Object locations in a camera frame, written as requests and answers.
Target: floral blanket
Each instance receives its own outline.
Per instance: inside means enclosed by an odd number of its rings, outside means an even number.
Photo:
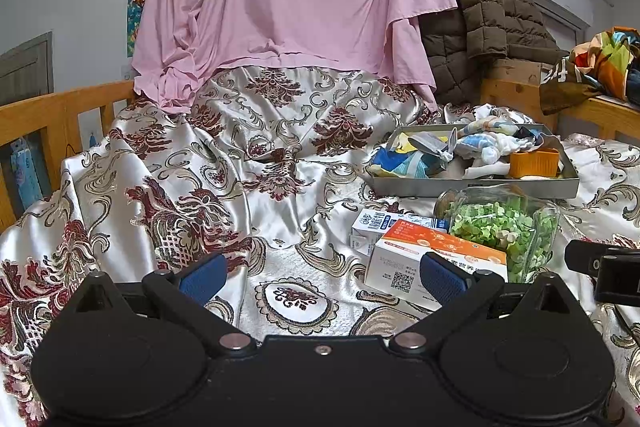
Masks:
[[[136,281],[222,250],[227,284],[207,308],[257,339],[389,337],[424,317],[364,286],[367,259],[348,237],[363,207],[430,214],[433,200],[377,198],[364,166],[397,126],[439,118],[385,78],[317,68],[225,71],[189,115],[169,117],[144,99],[121,111],[98,146],[66,159],[61,190],[0,237],[0,425],[43,420],[31,355],[92,269]],[[562,252],[574,237],[640,247],[640,150],[565,147],[580,190],[561,201],[548,267],[602,331],[618,372],[609,415],[631,424],[640,418],[640,314],[593,302],[591,280],[569,272]]]

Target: screw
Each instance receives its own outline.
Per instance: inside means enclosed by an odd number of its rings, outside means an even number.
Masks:
[[[251,344],[251,337],[244,333],[227,333],[220,337],[220,346],[237,351],[238,349],[244,349]]]
[[[396,335],[396,344],[404,349],[418,349],[427,343],[427,339],[420,333],[400,333]]]
[[[314,351],[318,354],[318,355],[328,355],[330,352],[332,352],[331,346],[316,346],[314,348]]]

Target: blue gripper pad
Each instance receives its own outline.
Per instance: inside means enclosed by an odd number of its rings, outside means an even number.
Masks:
[[[226,259],[216,254],[210,259],[197,261],[193,268],[189,267],[178,274],[178,289],[190,296],[200,306],[204,306],[218,293],[226,282]]]
[[[464,293],[471,276],[436,253],[426,253],[420,259],[420,282],[441,305]]]

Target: gray tray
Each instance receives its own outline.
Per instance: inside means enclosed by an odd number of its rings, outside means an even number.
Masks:
[[[390,149],[396,136],[401,132],[409,134],[420,131],[447,131],[449,133],[454,127],[461,128],[462,126],[462,124],[443,124],[401,127],[391,135],[386,147],[387,149]],[[525,124],[524,127],[538,130],[543,134],[553,134],[545,125],[542,124]],[[546,200],[570,200],[575,198],[578,193],[578,184],[580,180],[578,179],[578,173],[575,171],[574,165],[564,152],[562,144],[560,144],[559,149],[560,159],[564,164],[564,171],[562,172],[563,177],[555,180],[511,180],[508,178],[498,178],[493,180],[412,180],[407,178],[380,178],[373,176],[373,190],[379,197],[400,196],[403,198],[434,198],[450,188],[462,190],[467,187],[491,186],[508,183],[520,187],[527,196]]]

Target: brown puffer jacket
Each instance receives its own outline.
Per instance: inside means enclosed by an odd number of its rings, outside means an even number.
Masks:
[[[438,103],[477,103],[496,58],[555,64],[564,56],[531,0],[458,0],[457,10],[420,15]]]

